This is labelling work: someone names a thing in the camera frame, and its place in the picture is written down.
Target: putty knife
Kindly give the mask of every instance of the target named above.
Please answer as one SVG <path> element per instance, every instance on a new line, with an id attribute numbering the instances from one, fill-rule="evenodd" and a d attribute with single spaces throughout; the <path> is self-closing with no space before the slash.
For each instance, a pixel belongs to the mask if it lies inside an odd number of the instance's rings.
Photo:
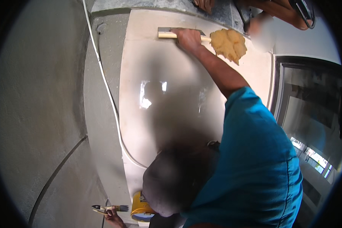
<path id="1" fill-rule="evenodd" d="M 180 28 L 158 27 L 158 38 L 177 38 L 177 35 L 173 32 L 170 32 L 170 29 L 180 29 Z M 207 37 L 203 33 L 203 31 L 201 30 L 197 30 L 197 31 L 200 32 L 201 41 L 208 41 L 208 42 L 211 41 L 211 39 Z"/>

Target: yellow paint bucket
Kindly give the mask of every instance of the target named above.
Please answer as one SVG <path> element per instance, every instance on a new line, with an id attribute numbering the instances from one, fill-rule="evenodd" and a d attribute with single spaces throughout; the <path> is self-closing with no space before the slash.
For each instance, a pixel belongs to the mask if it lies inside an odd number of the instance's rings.
<path id="1" fill-rule="evenodd" d="M 133 195 L 132 204 L 132 219 L 139 222 L 150 222 L 150 219 L 155 215 L 155 211 L 152 210 L 150 205 L 144 199 L 142 191 L 136 192 Z"/>

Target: electrical wire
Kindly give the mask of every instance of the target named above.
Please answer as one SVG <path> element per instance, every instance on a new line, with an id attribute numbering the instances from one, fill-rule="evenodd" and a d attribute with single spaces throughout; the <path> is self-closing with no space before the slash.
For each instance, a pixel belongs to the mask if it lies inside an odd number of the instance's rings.
<path id="1" fill-rule="evenodd" d="M 134 159 L 134 158 L 132 157 L 132 155 L 129 153 L 129 151 L 126 149 L 126 147 L 125 147 L 125 145 L 124 145 L 124 143 L 123 143 L 123 139 L 122 139 L 122 136 L 121 136 L 121 133 L 120 133 L 119 115 L 118 115 L 118 112 L 117 112 L 116 107 L 115 107 L 115 104 L 114 104 L 113 96 L 112 96 L 112 94 L 111 94 L 111 92 L 110 92 L 110 89 L 109 89 L 109 86 L 108 86 L 108 84 L 107 84 L 107 82 L 106 82 L 106 78 L 105 78 L 104 70 L 103 70 L 103 67 L 102 67 L 101 60 L 100 60 L 100 56 L 99 56 L 99 53 L 98 53 L 98 51 L 97 51 L 97 48 L 96 48 L 96 45 L 95 45 L 95 42 L 94 42 L 93 32 L 92 32 L 92 30 L 91 30 L 90 19 L 89 19 L 89 15 L 88 15 L 88 13 L 87 13 L 85 0 L 82 0 L 82 3 L 83 3 L 83 9 L 84 9 L 85 15 L 86 15 L 87 26 L 89 27 L 89 31 L 90 31 L 91 41 L 92 41 L 93 46 L 94 46 L 94 50 L 95 50 L 95 53 L 96 53 L 96 57 L 98 58 L 98 63 L 99 63 L 101 75 L 102 75 L 102 77 L 103 77 L 104 84 L 105 84 L 105 87 L 106 87 L 106 91 L 108 92 L 108 95 L 109 95 L 109 98 L 110 98 L 110 102 L 111 102 L 112 107 L 113 107 L 115 122 L 116 122 L 116 124 L 117 124 L 118 138 L 119 138 L 120 147 L 122 148 L 122 151 L 124 151 L 124 153 L 125 153 L 125 155 L 127 156 L 127 158 L 128 158 L 134 165 L 136 165 L 136 166 L 138 166 L 138 167 L 140 167 L 140 168 L 143 168 L 143 169 L 147 169 L 146 166 L 142 165 L 141 163 L 139 163 L 136 159 Z"/>

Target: hand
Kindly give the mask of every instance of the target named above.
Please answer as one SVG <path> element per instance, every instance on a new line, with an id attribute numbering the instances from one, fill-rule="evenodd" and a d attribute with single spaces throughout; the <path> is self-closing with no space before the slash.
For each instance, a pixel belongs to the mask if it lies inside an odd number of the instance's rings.
<path id="1" fill-rule="evenodd" d="M 201 47 L 200 32 L 194 29 L 173 28 L 170 30 L 177 35 L 180 46 L 191 54 Z"/>
<path id="2" fill-rule="evenodd" d="M 211 14 L 211 8 L 214 7 L 215 0 L 194 0 L 194 3 L 203 11 L 206 11 L 209 14 Z"/>
<path id="3" fill-rule="evenodd" d="M 105 215 L 105 220 L 114 228 L 126 227 L 123 220 L 118 216 L 116 207 L 113 206 L 111 210 L 106 210 L 105 212 L 108 213 L 108 215 Z"/>

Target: blue t-shirt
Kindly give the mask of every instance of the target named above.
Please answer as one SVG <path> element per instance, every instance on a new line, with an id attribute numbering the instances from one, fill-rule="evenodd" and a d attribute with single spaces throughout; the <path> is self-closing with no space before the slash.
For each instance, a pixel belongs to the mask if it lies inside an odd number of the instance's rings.
<path id="1" fill-rule="evenodd" d="M 220 157 L 184 227 L 291 227 L 303 195 L 303 176 L 291 141 L 249 87 L 225 104 Z"/>

